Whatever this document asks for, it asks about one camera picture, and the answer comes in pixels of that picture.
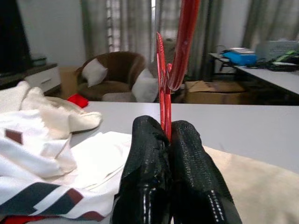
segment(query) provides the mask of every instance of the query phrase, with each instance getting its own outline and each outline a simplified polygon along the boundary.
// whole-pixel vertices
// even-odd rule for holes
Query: desk
[[[150,115],[160,120],[159,104],[89,102],[86,111],[99,111],[102,124],[91,131],[74,134],[74,146],[98,132],[132,132],[133,120]],[[172,120],[191,122],[203,144],[214,149],[247,156],[281,166],[299,174],[299,107],[260,105],[173,104]],[[48,219],[30,224],[96,224],[67,219]],[[109,224],[109,218],[101,224]]]
[[[286,91],[287,93],[299,95],[299,71],[279,72],[267,69],[248,69],[244,66],[237,66],[230,63],[228,59],[221,57],[219,54],[210,53],[209,55],[212,57],[212,66],[214,66],[215,60],[218,60],[226,66],[235,68],[253,78],[267,82],[278,89]]]

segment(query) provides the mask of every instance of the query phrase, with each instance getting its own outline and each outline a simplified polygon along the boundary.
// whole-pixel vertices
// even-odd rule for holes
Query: white wall
[[[59,66],[81,66],[85,59],[79,0],[18,0],[31,53]]]
[[[223,1],[219,45],[227,48],[241,47],[250,2],[250,0]]]

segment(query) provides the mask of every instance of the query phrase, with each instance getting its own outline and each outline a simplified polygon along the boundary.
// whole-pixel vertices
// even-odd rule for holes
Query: brown armchair
[[[83,78],[81,73],[83,68],[95,58],[108,69],[108,72],[103,82],[88,87],[87,80]],[[93,57],[76,70],[78,93],[86,99],[93,101],[102,101],[103,96],[108,93],[131,94],[131,89],[144,68],[145,59],[137,53],[111,52]]]

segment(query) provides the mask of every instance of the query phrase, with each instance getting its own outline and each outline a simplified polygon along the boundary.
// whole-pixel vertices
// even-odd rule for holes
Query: blue box
[[[256,63],[255,54],[240,54],[234,51],[225,52],[222,54],[224,57],[227,57],[230,62],[237,65],[247,65]]]

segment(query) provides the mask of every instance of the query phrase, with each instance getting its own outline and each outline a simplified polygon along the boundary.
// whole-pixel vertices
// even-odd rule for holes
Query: television
[[[16,0],[1,0],[0,74],[15,74],[32,67],[30,51]]]

